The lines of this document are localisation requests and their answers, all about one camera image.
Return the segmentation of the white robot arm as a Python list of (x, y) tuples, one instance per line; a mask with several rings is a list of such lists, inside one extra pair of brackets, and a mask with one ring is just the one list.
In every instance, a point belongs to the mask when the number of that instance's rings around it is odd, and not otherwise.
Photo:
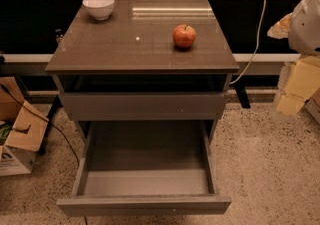
[(281, 70), (276, 113), (295, 116), (320, 88), (320, 0), (301, 0), (267, 32), (275, 39), (288, 39), (289, 47), (300, 54)]

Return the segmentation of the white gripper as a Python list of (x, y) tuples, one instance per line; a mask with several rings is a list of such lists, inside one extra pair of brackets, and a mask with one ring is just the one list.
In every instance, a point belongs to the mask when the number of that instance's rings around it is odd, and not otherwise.
[[(292, 14), (289, 13), (276, 22), (267, 32), (275, 39), (288, 37)], [(299, 59), (292, 67), (285, 94), (276, 99), (276, 111), (283, 116), (295, 116), (320, 88), (320, 58), (309, 56)]]

